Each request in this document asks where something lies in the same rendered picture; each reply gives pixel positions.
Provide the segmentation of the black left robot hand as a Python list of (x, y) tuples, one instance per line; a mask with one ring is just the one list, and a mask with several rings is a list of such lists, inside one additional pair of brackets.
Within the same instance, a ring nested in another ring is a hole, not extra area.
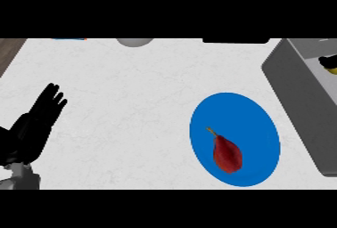
[(50, 83), (29, 112), (19, 116), (10, 129), (0, 126), (0, 166), (10, 163), (27, 165), (39, 157), (64, 106), (66, 99), (58, 92), (58, 85)]

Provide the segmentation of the blue plate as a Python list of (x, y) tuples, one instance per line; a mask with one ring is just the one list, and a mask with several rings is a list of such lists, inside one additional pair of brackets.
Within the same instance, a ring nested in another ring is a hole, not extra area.
[[(215, 165), (206, 128), (240, 150), (242, 167), (231, 174)], [(218, 93), (202, 100), (188, 121), (188, 140), (199, 164), (221, 182), (248, 187), (268, 178), (280, 156), (279, 135), (267, 112), (243, 95)]]

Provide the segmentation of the grey box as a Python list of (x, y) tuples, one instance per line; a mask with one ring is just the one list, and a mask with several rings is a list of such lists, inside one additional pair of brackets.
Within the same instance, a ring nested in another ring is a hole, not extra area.
[(337, 71), (319, 57), (337, 55), (337, 38), (285, 38), (261, 63), (293, 129), (320, 174), (337, 177)]

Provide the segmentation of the grey round object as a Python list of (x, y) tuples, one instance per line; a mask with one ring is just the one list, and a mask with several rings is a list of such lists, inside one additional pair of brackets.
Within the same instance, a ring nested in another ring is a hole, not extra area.
[(141, 47), (152, 39), (150, 38), (118, 38), (118, 43), (125, 47)]

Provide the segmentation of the red pear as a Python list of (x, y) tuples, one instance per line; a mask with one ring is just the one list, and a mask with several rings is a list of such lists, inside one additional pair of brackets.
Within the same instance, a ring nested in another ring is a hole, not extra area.
[(214, 136), (212, 160), (218, 169), (231, 174), (242, 168), (242, 152), (237, 146), (208, 127), (206, 130)]

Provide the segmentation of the yellow and black object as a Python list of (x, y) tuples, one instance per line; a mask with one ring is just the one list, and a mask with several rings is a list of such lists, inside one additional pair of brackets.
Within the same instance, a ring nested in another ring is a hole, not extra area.
[(337, 75), (337, 54), (329, 57), (320, 56), (319, 64), (330, 74)]

